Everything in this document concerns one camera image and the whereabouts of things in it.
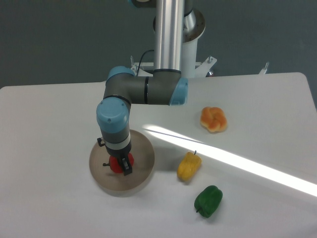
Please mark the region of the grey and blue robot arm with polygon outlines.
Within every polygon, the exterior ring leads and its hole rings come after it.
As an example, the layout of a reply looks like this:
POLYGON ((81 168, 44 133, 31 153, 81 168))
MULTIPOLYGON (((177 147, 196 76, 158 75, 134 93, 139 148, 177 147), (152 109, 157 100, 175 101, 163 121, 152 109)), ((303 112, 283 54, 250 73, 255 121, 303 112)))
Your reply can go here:
POLYGON ((139 76, 124 66, 114 67, 106 80, 97 122, 107 152, 123 174, 133 172, 129 116, 132 104, 184 105, 188 79, 181 76, 184 18, 193 11, 191 0, 133 0, 137 8, 155 8, 155 48, 152 76, 139 76))

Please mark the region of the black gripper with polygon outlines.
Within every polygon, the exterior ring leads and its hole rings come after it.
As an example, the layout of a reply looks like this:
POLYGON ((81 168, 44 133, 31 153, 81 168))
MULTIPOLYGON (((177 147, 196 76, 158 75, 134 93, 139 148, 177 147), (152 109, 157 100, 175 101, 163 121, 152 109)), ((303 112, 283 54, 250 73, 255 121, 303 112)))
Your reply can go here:
POLYGON ((97 143, 100 147, 105 146, 107 152, 111 156, 120 159, 120 165, 124 176, 127 176, 133 172, 132 165, 128 158, 128 154, 132 148, 130 137, 127 137, 125 140, 119 143, 110 143, 101 137, 97 139, 97 143))

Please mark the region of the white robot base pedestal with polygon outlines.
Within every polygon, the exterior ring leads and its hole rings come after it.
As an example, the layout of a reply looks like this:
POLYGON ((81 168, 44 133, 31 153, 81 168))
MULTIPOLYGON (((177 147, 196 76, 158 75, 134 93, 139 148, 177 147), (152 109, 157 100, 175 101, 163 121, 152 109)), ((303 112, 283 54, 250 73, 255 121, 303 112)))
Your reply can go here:
MULTIPOLYGON (((182 45, 182 60, 181 72, 186 78, 201 78, 213 77, 213 66, 216 64, 217 59, 208 56, 205 61, 196 62, 198 39, 203 35, 206 28, 206 21, 204 16, 197 9, 187 11, 184 17, 184 31, 183 31, 183 45, 182 45)), ((131 69, 136 76, 152 76, 154 70, 153 62, 134 62, 131 56, 131 69)))

